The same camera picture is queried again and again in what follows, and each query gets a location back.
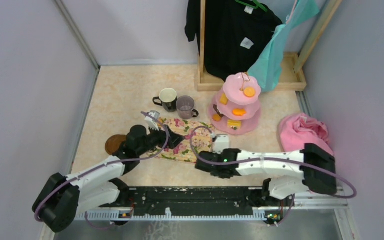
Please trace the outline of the floral rectangular tray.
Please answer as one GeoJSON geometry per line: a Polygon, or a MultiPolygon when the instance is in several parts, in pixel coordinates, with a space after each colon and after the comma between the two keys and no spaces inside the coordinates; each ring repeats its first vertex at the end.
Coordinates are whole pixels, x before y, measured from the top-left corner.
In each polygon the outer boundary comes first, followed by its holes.
{"type": "Polygon", "coordinates": [[[211,133],[204,128],[196,129],[204,126],[213,130],[214,127],[210,123],[165,117],[161,117],[159,120],[168,125],[174,133],[184,136],[184,140],[174,149],[164,149],[162,153],[156,156],[157,159],[194,164],[197,158],[192,149],[197,153],[212,149],[211,133]]]}

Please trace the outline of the yellow layered cake slice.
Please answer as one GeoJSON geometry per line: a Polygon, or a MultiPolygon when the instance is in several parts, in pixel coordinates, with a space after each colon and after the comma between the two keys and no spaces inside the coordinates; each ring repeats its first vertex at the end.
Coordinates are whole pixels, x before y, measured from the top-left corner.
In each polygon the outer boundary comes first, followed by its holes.
{"type": "Polygon", "coordinates": [[[227,126],[233,130],[239,130],[242,127],[242,122],[240,120],[228,119],[227,126]]]}

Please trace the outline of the orange flower-shaped cookie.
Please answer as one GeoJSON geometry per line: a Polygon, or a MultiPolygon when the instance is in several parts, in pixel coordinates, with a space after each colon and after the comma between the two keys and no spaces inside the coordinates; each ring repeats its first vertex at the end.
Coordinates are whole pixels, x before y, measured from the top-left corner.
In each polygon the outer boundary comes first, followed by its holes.
{"type": "Polygon", "coordinates": [[[215,122],[219,122],[219,121],[221,121],[221,117],[220,117],[220,115],[218,115],[218,114],[213,114],[212,115],[212,119],[215,121],[215,122]]]}

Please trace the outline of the orange fish-shaped cake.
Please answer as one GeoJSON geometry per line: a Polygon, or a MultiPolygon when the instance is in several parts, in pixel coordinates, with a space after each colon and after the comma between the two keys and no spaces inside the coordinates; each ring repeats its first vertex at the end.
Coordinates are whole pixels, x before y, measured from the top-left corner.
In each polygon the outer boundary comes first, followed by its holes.
{"type": "Polygon", "coordinates": [[[238,117],[241,117],[247,113],[247,111],[244,108],[234,108],[231,112],[234,116],[238,116],[238,117]]]}

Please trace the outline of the chocolate triangle cake slice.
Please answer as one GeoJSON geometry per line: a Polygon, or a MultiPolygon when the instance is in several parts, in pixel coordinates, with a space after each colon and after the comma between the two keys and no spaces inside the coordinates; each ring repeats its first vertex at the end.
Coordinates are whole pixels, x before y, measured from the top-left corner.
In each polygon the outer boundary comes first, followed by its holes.
{"type": "Polygon", "coordinates": [[[224,115],[218,110],[218,106],[216,104],[213,105],[214,111],[222,118],[224,115]]]}

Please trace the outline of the yellow rectangular biscuit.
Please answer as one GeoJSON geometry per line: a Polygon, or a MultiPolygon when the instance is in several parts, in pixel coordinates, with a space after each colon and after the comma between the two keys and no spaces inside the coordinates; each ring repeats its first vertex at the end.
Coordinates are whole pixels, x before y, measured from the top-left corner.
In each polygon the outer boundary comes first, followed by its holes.
{"type": "Polygon", "coordinates": [[[222,104],[222,105],[227,105],[229,102],[226,94],[224,92],[222,92],[219,96],[219,103],[222,104]]]}

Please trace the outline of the round dotted biscuit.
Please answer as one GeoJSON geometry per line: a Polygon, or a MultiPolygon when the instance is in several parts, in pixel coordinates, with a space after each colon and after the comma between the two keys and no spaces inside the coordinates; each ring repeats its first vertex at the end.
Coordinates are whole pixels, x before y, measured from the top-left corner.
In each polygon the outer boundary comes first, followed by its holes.
{"type": "Polygon", "coordinates": [[[245,87],[243,89],[243,94],[247,97],[247,98],[253,98],[255,95],[256,95],[256,90],[251,87],[251,86],[248,86],[248,87],[245,87]]]}

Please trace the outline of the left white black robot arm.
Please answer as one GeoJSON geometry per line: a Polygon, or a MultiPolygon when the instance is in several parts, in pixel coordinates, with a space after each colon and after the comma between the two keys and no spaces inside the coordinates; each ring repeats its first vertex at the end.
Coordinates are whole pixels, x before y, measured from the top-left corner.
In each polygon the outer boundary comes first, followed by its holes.
{"type": "Polygon", "coordinates": [[[173,150],[184,139],[167,125],[157,130],[133,126],[118,149],[101,163],[74,174],[51,175],[32,206],[35,220],[59,233],[79,214],[104,205],[126,206],[130,193],[119,177],[144,161],[144,154],[155,149],[173,150]]]}

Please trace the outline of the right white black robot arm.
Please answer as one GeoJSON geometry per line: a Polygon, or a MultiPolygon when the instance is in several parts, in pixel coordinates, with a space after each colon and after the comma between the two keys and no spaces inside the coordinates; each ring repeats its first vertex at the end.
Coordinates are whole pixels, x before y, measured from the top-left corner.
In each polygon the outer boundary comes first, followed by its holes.
{"type": "Polygon", "coordinates": [[[201,151],[195,168],[221,179],[265,175],[261,199],[267,206],[305,191],[330,196],[337,193],[335,158],[313,143],[290,152],[258,153],[238,148],[220,153],[201,151]]]}

